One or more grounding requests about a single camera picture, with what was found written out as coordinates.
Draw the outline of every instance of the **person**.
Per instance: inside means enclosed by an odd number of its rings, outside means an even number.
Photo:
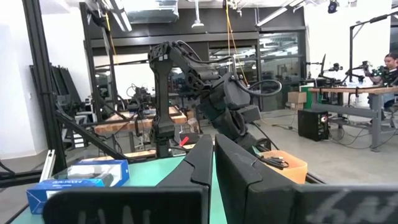
[[[384,64],[386,65],[386,67],[389,69],[389,71],[391,70],[395,70],[398,67],[398,54],[395,53],[389,53],[384,57]],[[373,83],[375,83],[376,85],[383,85],[383,80],[382,77],[372,77],[369,70],[365,71],[365,75],[367,77],[369,77]],[[372,98],[368,97],[369,101],[369,106],[371,109],[373,109],[372,106]],[[395,94],[393,93],[386,93],[383,94],[382,96],[382,100],[383,100],[383,106],[384,109],[391,107],[394,103],[395,103]],[[381,119],[384,120],[386,118],[386,115],[384,115],[384,111],[383,109],[381,110]]]

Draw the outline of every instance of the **floor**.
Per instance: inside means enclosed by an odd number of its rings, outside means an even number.
[[[292,124],[297,128],[297,116],[294,111],[280,110],[264,113],[263,120],[257,123],[261,129],[277,144],[281,150],[285,150],[308,163],[308,171],[329,184],[396,184],[398,183],[398,164],[394,158],[398,158],[398,138],[392,137],[394,133],[385,134],[381,152],[372,152],[364,148],[371,144],[371,136],[367,131],[344,127],[345,135],[340,140],[343,144],[350,144],[355,137],[359,137],[349,147],[338,144],[337,141],[315,142],[298,136],[295,129],[284,129]],[[201,122],[205,134],[214,136],[214,130],[206,121]],[[336,127],[332,126],[332,136],[338,136]],[[249,125],[249,132],[257,138],[262,138],[261,132]],[[123,134],[118,141],[124,152],[129,152],[129,138]],[[67,152],[67,159],[74,162],[74,157],[80,155],[82,150]],[[98,155],[94,146],[89,146],[87,152]],[[40,169],[46,153],[34,157],[11,159],[2,161],[6,166],[16,172]],[[31,185],[0,189],[0,223],[4,223],[18,212],[26,203],[25,191]]]

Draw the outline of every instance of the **orange container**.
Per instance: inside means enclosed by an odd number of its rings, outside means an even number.
[[[289,178],[290,180],[293,180],[297,184],[305,183],[305,176],[307,175],[307,172],[308,172],[308,165],[303,160],[301,160],[297,157],[294,157],[285,151],[280,151],[280,150],[261,152],[261,153],[259,153],[259,155],[264,156],[264,158],[280,157],[280,156],[283,157],[283,160],[289,163],[288,168],[280,170],[278,168],[269,166],[267,164],[266,164],[266,166],[268,166],[271,169],[275,170],[276,172],[282,174],[283,176]]]

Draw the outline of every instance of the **desk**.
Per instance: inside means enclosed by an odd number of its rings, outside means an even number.
[[[127,118],[131,118],[131,116],[133,115],[130,112],[122,112],[121,114],[123,114]],[[174,106],[169,107],[169,114],[170,114],[172,121],[175,124],[185,124],[187,122],[187,117]],[[153,121],[154,116],[155,116],[155,114],[152,114],[152,115],[147,116],[147,119],[141,119],[141,120],[137,121],[138,129],[141,129],[141,130],[150,129],[152,127],[152,121]],[[121,118],[119,115],[115,114],[112,117],[108,118],[107,121],[117,121],[117,120],[122,120],[122,119],[123,118]],[[94,132],[96,134],[100,134],[100,135],[112,135],[114,133],[118,133],[121,131],[129,132],[131,152],[135,152],[135,144],[134,144],[134,137],[133,137],[133,131],[135,131],[135,130],[136,130],[136,124],[135,124],[134,120],[128,121],[128,122],[115,123],[115,124],[101,124],[101,125],[97,125],[94,128]],[[115,138],[112,138],[112,140],[113,140],[113,148],[116,150],[117,149],[116,148],[116,140],[115,140]]]
[[[150,162],[143,162],[129,165],[130,179],[124,184],[128,187],[143,187],[155,186],[164,177],[180,164],[184,157],[173,157],[168,159],[157,159]],[[43,219],[41,215],[32,215],[29,208],[26,208],[12,224],[42,224]],[[216,175],[216,164],[213,160],[213,179],[211,185],[211,208],[210,208],[210,223],[212,224],[226,224],[226,217],[224,213],[224,206],[221,200],[220,189],[218,187],[218,180]]]
[[[312,105],[311,108],[315,110],[325,110],[328,112],[334,112],[341,114],[348,114],[353,116],[360,116],[364,118],[373,119],[370,131],[372,132],[372,144],[371,149],[374,152],[379,152],[377,149],[381,145],[381,108],[382,108],[382,95],[385,93],[398,93],[398,86],[388,88],[352,88],[352,87],[336,87],[336,88],[311,88],[309,92],[312,93]],[[322,93],[337,93],[339,105],[323,105],[317,101],[319,92]],[[369,97],[372,98],[372,108],[349,108],[343,106],[343,93],[369,93]]]

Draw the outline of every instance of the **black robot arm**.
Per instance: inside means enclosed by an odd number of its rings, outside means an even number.
[[[248,133],[247,123],[261,119],[259,108],[250,105],[251,94],[262,96],[246,88],[243,76],[236,74],[234,58],[201,61],[185,42],[164,42],[150,50],[149,64],[155,75],[156,116],[151,136],[156,143],[157,157],[169,156],[169,139],[174,137],[174,124],[169,116],[168,75],[172,67],[179,67],[194,98],[200,99],[199,110],[219,133],[224,134],[246,150],[251,151],[257,139]],[[222,77],[212,63],[232,59],[233,71]]]

